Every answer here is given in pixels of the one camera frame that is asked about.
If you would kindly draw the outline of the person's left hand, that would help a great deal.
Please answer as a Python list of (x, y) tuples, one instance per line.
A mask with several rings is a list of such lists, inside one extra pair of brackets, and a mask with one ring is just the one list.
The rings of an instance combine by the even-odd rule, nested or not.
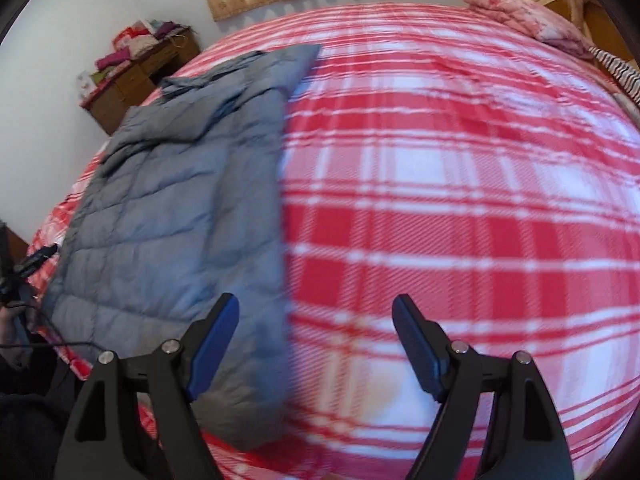
[(32, 285), (23, 285), (17, 300), (1, 305), (1, 357), (14, 370), (24, 370), (32, 356), (28, 335), (37, 326)]

